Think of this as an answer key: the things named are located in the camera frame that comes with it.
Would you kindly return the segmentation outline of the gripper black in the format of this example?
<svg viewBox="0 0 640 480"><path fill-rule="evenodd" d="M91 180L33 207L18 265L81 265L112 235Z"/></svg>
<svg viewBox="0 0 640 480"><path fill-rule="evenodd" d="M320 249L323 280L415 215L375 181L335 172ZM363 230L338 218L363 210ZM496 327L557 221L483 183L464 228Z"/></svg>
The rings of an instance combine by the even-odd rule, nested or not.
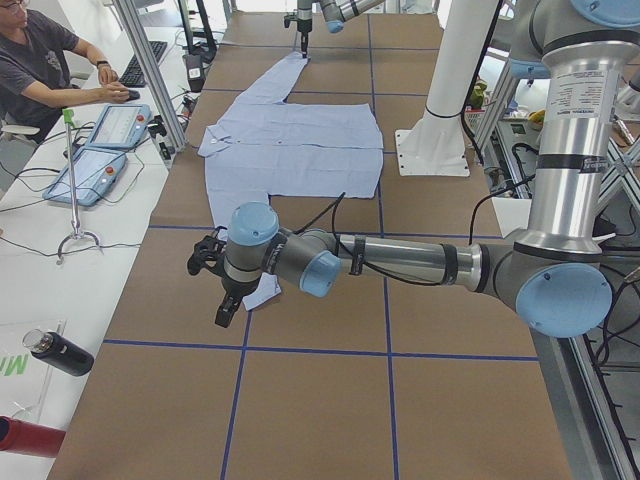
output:
<svg viewBox="0 0 640 480"><path fill-rule="evenodd" d="M257 290L260 276L252 278L250 281L241 281L232 278L228 273L222 273L222 286L225 291L223 300L217 308L215 324L228 328L236 314L242 300Z"/></svg>
<svg viewBox="0 0 640 480"><path fill-rule="evenodd" d="M301 33L300 52L303 59L308 58L309 33L313 25L313 0L296 1L297 31Z"/></svg>

